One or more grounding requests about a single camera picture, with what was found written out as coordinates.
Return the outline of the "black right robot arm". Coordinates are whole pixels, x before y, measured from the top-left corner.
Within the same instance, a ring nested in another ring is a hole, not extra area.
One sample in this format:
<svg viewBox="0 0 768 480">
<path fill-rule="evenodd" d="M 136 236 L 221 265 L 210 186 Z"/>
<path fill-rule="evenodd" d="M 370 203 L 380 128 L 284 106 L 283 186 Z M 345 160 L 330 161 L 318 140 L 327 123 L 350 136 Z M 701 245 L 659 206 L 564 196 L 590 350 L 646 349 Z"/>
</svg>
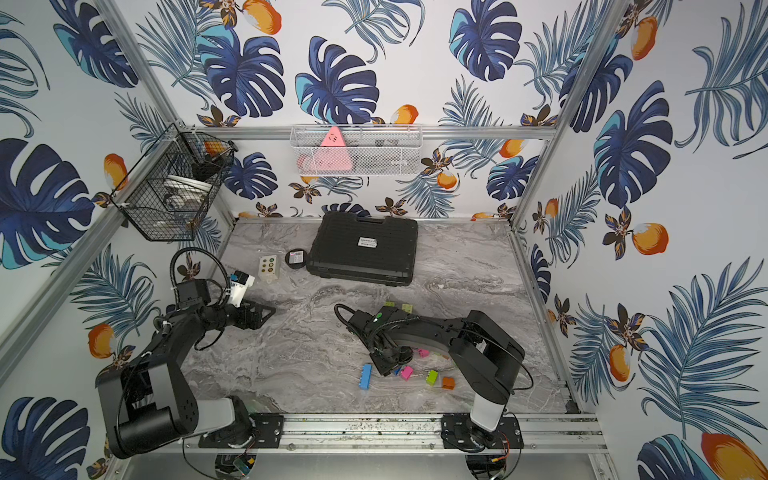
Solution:
<svg viewBox="0 0 768 480">
<path fill-rule="evenodd" d="M 474 392 L 470 413 L 457 428 L 441 433 L 445 445 L 466 453 L 504 448 L 511 438 L 499 429 L 523 373 L 525 350 L 488 315 L 472 310 L 453 319 L 426 317 L 394 306 L 375 314 L 337 303 L 334 314 L 369 353 L 378 373 L 388 376 L 412 361 L 415 348 L 447 355 Z"/>
</svg>

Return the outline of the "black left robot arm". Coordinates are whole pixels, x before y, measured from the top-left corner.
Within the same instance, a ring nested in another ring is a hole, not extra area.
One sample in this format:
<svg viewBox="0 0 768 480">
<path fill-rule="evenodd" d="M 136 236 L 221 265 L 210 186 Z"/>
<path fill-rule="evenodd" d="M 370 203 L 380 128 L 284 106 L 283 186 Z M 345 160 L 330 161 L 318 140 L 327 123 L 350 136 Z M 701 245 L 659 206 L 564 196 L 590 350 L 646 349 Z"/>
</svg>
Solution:
<svg viewBox="0 0 768 480">
<path fill-rule="evenodd" d="M 229 328 L 258 330 L 275 308 L 246 299 L 254 276 L 212 261 L 222 281 L 179 280 L 176 264 L 187 254 L 176 252 L 169 263 L 175 302 L 154 321 L 146 348 L 126 365 L 99 375 L 95 386 L 114 456 L 128 459 L 173 442 L 198 436 L 204 447 L 248 446 L 258 428 L 237 396 L 204 401 L 195 397 L 182 371 L 192 351 L 202 352 L 210 332 Z"/>
</svg>

